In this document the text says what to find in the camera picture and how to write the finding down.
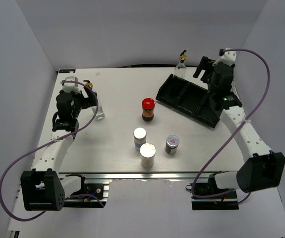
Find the clear glass oil bottle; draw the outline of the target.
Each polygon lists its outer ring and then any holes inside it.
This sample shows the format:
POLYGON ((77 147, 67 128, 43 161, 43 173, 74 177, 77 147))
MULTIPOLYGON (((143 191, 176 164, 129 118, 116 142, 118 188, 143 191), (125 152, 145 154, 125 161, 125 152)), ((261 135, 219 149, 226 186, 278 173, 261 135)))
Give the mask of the clear glass oil bottle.
POLYGON ((96 120, 101 120, 101 119, 104 119, 105 118, 105 113, 104 113, 104 110, 103 110, 103 107, 102 107, 102 103, 101 103, 101 100, 99 98, 99 95, 97 94, 97 91, 93 89, 93 84, 91 83, 90 80, 84 80, 83 81, 85 83, 86 86, 88 86, 89 88, 92 89, 92 91, 96 94, 97 96, 97 100, 98 100, 98 106, 92 106, 91 109, 93 112, 97 110, 97 113, 96 113, 96 116, 95 116, 95 119, 96 120))

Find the dark-filled glass oil bottle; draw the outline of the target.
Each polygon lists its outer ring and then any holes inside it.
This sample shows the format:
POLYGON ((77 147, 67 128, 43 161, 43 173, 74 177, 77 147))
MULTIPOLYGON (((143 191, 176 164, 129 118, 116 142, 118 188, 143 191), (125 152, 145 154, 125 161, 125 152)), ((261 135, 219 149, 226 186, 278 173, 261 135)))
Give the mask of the dark-filled glass oil bottle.
POLYGON ((173 75, 176 77, 179 77, 181 79, 185 78, 186 69, 187 69, 186 65, 185 65, 185 61, 187 59, 186 52, 187 52, 187 50, 184 50, 179 55, 179 63, 176 65, 176 67, 174 68, 174 71, 173 71, 173 75))

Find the black compartment tray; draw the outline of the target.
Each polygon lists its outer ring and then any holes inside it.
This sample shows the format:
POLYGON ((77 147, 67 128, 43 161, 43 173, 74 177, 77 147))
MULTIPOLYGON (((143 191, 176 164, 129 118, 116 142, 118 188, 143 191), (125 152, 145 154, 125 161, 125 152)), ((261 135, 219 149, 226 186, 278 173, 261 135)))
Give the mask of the black compartment tray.
POLYGON ((156 100, 211 128, 219 122, 210 107, 207 90, 173 74, 159 88, 156 100))

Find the red-lid sauce jar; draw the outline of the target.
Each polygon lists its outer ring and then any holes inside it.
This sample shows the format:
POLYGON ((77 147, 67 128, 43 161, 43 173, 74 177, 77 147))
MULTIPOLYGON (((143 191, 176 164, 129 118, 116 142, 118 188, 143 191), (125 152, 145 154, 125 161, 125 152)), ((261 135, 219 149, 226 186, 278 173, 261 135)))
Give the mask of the red-lid sauce jar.
POLYGON ((152 98, 145 98, 142 101, 142 119, 151 121, 154 118, 155 101, 152 98))

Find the blue-label silver-lid shaker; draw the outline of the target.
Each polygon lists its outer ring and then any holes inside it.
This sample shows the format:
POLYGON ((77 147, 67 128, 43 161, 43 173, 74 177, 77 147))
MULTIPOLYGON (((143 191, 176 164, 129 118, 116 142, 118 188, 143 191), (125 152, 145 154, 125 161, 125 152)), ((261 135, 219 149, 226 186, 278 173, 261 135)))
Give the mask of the blue-label silver-lid shaker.
POLYGON ((133 132, 134 146, 136 150, 140 150, 140 147, 146 143, 147 132, 144 128, 138 127, 133 132))

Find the red-label spice jar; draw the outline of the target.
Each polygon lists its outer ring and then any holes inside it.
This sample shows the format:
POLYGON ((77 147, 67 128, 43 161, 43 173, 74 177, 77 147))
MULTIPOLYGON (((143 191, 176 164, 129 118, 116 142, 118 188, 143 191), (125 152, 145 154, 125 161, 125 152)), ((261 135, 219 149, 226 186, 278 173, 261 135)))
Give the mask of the red-label spice jar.
POLYGON ((169 135, 166 139, 165 151, 174 154, 179 146, 179 138, 176 135, 169 135))

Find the white silver-lid shaker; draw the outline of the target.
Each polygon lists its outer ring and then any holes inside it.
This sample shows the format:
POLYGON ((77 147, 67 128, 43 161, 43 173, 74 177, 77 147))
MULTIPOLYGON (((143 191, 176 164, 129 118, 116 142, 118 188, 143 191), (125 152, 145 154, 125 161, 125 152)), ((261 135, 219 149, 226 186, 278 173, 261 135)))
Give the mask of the white silver-lid shaker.
POLYGON ((140 147, 141 165, 150 168, 154 164, 156 147, 151 143, 145 143, 140 147))

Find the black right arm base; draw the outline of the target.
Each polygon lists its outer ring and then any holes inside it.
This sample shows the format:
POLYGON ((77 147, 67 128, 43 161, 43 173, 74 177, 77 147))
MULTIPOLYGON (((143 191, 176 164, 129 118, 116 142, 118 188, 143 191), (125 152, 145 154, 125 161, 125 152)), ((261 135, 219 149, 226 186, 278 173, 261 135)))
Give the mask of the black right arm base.
MULTIPOLYGON (((194 187, 194 192, 199 196, 210 196, 218 193, 223 193, 228 189, 217 188, 215 174, 209 175, 207 181, 197 182, 194 187)), ((221 196, 210 198, 197 198, 191 194, 191 205, 193 211, 216 211, 216 210, 238 210, 236 191, 221 196)))

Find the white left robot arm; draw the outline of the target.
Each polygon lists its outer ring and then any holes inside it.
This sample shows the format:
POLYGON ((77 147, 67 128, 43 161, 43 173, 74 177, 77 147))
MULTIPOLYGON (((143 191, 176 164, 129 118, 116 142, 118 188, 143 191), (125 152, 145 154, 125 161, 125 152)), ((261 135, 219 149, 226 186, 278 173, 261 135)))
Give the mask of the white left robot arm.
POLYGON ((85 88, 81 91, 60 90, 56 97, 57 111, 52 118, 50 145, 30 171, 20 178, 24 207, 27 211, 59 211, 71 195, 82 198, 88 193, 88 185, 81 175, 59 178, 59 170, 65 155, 79 130, 78 117, 83 109, 98 103, 97 94, 85 88))

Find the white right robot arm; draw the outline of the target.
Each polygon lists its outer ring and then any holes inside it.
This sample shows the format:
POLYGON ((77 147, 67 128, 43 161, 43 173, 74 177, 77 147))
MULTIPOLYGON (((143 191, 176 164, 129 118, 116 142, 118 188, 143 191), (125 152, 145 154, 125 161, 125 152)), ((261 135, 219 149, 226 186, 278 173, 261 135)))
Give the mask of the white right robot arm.
POLYGON ((274 152, 258 135, 240 99, 232 90, 234 59, 219 60, 202 57, 194 73, 197 78, 205 71, 201 81, 208 85, 210 108, 227 126, 243 156, 244 164, 238 171, 219 172, 210 175, 204 190, 195 188, 190 192, 193 198, 218 198, 236 189, 245 193, 279 186, 285 166, 285 157, 274 152))

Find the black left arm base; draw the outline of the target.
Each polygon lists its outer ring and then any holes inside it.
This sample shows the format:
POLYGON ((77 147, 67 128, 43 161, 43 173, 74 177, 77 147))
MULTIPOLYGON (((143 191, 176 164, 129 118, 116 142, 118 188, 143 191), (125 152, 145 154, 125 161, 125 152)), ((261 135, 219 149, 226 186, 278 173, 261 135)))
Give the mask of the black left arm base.
POLYGON ((64 208, 103 208, 109 194, 110 180, 100 178, 81 178, 81 188, 65 199, 64 208))

